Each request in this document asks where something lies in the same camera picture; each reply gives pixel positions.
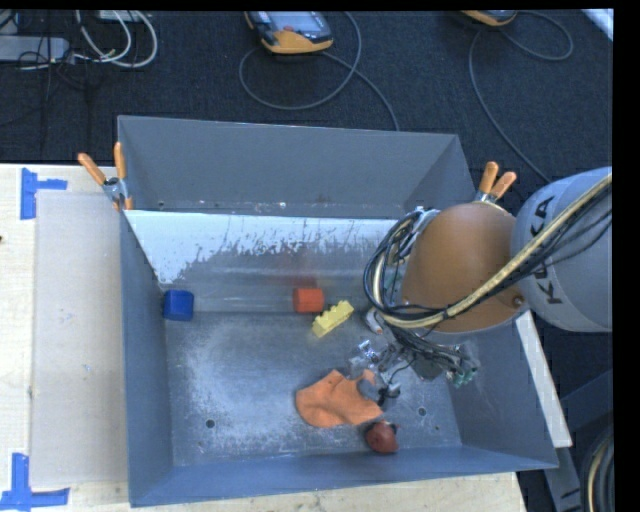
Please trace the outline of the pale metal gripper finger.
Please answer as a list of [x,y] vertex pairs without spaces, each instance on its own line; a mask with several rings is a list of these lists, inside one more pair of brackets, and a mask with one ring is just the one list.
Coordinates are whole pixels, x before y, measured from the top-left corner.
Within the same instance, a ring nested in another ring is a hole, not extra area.
[[356,383],[356,390],[369,400],[376,400],[376,376],[373,372],[374,355],[369,340],[362,341],[348,357],[348,376]]
[[379,398],[395,398],[399,394],[400,385],[395,383],[396,373],[402,363],[402,354],[392,349],[385,349],[373,364],[374,384]]

